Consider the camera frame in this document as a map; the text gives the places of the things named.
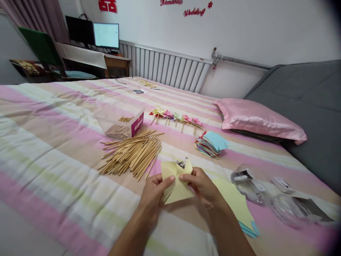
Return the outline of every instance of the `metal pipe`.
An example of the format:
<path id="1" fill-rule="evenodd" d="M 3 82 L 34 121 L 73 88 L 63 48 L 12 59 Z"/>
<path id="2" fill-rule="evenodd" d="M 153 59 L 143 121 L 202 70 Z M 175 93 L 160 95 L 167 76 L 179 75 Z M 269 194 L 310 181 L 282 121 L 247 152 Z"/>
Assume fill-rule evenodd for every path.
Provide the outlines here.
<path id="1" fill-rule="evenodd" d="M 212 58 L 214 58 L 214 61 L 213 61 L 213 64 L 214 64 L 214 65 L 217 65 L 217 63 L 218 63 L 219 60 L 227 60 L 227 61 L 230 61 L 230 62 L 235 62 L 235 63 L 247 65 L 247 66 L 253 66 L 253 67 L 261 68 L 261 69 L 267 69 L 267 70 L 269 70 L 269 69 L 272 68 L 271 66 L 262 65 L 262 64 L 258 64 L 258 63 L 254 63 L 254 62 L 248 62 L 248 61 L 240 60 L 240 59 L 235 59 L 235 58 L 223 56 L 223 55 L 221 55 L 221 54 L 216 54 L 216 50 L 217 50 L 217 48 L 215 47 L 215 48 L 213 49 L 213 52 L 212 52 L 212 55 L 211 55 Z"/>

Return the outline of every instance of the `pink pillow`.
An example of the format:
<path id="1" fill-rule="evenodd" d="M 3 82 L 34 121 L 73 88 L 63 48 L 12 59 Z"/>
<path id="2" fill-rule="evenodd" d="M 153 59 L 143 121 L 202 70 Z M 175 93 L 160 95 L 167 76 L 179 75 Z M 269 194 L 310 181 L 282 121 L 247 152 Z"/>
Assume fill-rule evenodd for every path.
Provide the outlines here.
<path id="1" fill-rule="evenodd" d="M 225 98 L 216 100 L 215 104 L 219 106 L 224 115 L 222 129 L 246 130 L 291 139 L 297 145 L 307 140 L 307 135 L 300 126 L 260 103 Z"/>

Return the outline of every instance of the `white wall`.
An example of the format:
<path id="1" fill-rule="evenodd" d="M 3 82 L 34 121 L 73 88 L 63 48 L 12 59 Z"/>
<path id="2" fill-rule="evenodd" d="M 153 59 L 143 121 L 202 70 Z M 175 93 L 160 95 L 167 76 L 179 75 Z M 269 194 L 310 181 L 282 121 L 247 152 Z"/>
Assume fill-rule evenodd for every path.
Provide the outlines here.
<path id="1" fill-rule="evenodd" d="M 38 60 L 18 29 L 0 9 L 0 85 L 27 82 L 10 59 Z"/>
<path id="2" fill-rule="evenodd" d="M 66 15 L 81 14 L 79 0 L 59 0 Z M 119 23 L 120 38 L 197 57 L 219 54 L 265 65 L 341 58 L 338 33 L 320 0 L 117 0 L 118 13 L 101 12 L 97 0 L 82 0 L 94 22 Z M 187 9 L 206 8 L 202 17 Z M 201 90 L 214 97 L 243 97 L 264 71 L 231 63 L 210 69 Z"/>

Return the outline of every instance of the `hand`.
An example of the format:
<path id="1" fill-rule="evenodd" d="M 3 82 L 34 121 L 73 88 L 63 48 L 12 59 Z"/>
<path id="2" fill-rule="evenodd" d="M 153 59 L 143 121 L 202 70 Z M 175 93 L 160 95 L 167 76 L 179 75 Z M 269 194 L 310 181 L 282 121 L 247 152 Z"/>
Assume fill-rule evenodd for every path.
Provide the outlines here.
<path id="1" fill-rule="evenodd" d="M 134 215 L 142 218 L 152 228 L 156 225 L 159 215 L 159 205 L 163 203 L 162 197 L 165 189 L 175 181 L 175 176 L 170 176 L 162 181 L 162 174 L 151 176 L 147 179 L 141 200 Z"/>
<path id="2" fill-rule="evenodd" d="M 188 186 L 193 188 L 194 192 L 207 209 L 213 209 L 224 202 L 224 198 L 216 185 L 213 184 L 203 169 L 199 167 L 193 167 L 192 174 L 180 175 L 179 180 L 188 182 Z"/>

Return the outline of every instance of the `person's left hand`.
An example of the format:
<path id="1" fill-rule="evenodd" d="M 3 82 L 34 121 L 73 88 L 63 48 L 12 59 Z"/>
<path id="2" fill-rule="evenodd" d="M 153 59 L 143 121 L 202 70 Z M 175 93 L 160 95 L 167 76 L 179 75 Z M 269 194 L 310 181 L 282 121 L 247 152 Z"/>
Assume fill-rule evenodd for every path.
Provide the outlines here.
<path id="1" fill-rule="evenodd" d="M 175 176 L 170 176 L 162 181 L 162 174 L 151 176 L 147 179 L 141 200 L 135 214 L 146 221 L 152 228 L 156 225 L 159 215 L 159 205 L 162 204 L 163 192 L 175 181 Z"/>

